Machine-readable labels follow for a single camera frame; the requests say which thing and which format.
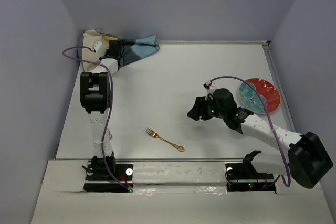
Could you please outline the red and teal floral plate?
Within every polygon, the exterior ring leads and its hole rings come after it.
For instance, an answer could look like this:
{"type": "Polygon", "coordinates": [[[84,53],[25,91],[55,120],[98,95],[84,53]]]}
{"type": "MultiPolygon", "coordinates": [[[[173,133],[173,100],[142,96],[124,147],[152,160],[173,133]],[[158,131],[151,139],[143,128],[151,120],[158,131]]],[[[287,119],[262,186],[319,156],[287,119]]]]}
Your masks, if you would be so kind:
{"type": "Polygon", "coordinates": [[[243,82],[238,89],[238,97],[242,105],[257,114],[265,115],[265,108],[269,113],[275,112],[281,103],[277,88],[267,80],[251,78],[245,80],[251,87],[243,82]]]}

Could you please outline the striped cloth placemat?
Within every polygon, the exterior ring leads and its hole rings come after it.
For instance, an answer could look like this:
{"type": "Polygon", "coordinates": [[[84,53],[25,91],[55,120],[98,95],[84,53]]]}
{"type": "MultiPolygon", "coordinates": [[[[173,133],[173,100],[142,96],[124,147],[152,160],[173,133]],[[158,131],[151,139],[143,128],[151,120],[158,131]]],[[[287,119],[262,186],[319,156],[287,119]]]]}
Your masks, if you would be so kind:
{"type": "MultiPolygon", "coordinates": [[[[96,41],[100,41],[109,47],[109,41],[117,39],[124,40],[123,66],[151,56],[160,50],[159,39],[156,35],[141,39],[127,39],[113,36],[98,29],[84,31],[79,36],[78,45],[92,48],[96,41]]],[[[79,58],[91,62],[100,62],[102,58],[88,49],[78,49],[77,54],[79,58]]]]}

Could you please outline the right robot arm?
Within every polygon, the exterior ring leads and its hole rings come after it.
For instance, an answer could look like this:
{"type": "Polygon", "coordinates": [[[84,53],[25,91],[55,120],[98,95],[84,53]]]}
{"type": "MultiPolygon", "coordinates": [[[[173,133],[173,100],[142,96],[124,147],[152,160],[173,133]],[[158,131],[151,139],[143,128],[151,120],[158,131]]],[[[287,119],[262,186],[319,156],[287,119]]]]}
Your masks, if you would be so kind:
{"type": "Polygon", "coordinates": [[[218,118],[242,135],[253,137],[279,151],[278,155],[255,150],[245,156],[241,171],[248,178],[259,173],[286,176],[304,188],[313,188],[333,167],[319,137],[296,133],[265,121],[252,111],[238,107],[228,89],[210,89],[196,97],[187,116],[195,121],[218,118]]]}

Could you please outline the gold fork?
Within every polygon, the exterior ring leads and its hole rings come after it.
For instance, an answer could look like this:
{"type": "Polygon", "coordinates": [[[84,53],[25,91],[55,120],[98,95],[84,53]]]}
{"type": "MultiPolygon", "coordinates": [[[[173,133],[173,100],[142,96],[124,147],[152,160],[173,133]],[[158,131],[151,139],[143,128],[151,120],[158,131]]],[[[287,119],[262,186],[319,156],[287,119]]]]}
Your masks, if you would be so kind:
{"type": "Polygon", "coordinates": [[[183,146],[177,145],[177,144],[175,144],[175,143],[172,143],[172,142],[170,142],[170,141],[168,141],[168,140],[162,138],[161,136],[158,135],[157,132],[155,132],[154,130],[152,130],[152,129],[148,128],[148,127],[145,129],[145,132],[146,132],[150,137],[152,137],[152,138],[156,138],[156,139],[159,139],[159,140],[162,140],[162,141],[168,143],[170,146],[174,147],[174,148],[177,149],[179,152],[184,152],[184,151],[185,151],[185,149],[184,149],[183,146]]]}

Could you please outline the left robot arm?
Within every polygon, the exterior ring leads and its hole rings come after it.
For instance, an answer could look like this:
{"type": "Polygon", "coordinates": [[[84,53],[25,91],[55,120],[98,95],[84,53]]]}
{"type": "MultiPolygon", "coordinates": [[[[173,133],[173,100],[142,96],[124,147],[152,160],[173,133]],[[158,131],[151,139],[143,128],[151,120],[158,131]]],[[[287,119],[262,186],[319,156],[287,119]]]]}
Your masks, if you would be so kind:
{"type": "Polygon", "coordinates": [[[118,61],[105,57],[108,47],[100,41],[93,44],[91,51],[98,54],[99,62],[93,70],[80,75],[80,103],[89,117],[93,137],[93,158],[86,171],[118,182],[108,131],[113,99],[111,77],[119,70],[118,61]]]}

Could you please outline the gold spoon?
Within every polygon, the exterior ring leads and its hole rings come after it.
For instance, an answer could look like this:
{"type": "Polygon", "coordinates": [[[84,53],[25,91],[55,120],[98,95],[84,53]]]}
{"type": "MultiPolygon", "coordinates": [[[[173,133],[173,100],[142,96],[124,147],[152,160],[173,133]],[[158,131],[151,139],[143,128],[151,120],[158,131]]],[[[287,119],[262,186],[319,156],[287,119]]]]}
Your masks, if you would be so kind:
{"type": "Polygon", "coordinates": [[[108,130],[108,136],[109,136],[109,140],[112,140],[113,136],[112,136],[110,130],[108,130]]]}

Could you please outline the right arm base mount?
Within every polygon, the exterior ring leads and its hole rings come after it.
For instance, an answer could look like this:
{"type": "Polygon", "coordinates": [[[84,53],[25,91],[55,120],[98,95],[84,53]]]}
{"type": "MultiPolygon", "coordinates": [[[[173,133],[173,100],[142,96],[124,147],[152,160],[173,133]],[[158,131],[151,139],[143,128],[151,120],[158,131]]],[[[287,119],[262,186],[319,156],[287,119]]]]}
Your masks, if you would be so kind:
{"type": "Polygon", "coordinates": [[[224,175],[229,193],[276,192],[273,174],[252,171],[243,163],[226,163],[224,175]]]}

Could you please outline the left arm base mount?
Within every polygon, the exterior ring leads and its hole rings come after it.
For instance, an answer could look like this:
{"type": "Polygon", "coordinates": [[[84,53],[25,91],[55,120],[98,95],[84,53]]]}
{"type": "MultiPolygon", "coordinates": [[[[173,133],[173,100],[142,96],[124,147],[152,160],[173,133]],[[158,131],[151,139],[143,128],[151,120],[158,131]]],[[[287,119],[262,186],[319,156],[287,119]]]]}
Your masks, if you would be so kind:
{"type": "Polygon", "coordinates": [[[134,164],[117,162],[113,173],[115,179],[106,170],[104,162],[101,161],[97,168],[93,168],[91,161],[86,166],[82,165],[86,171],[83,184],[84,191],[88,193],[133,193],[133,173],[134,164]]]}

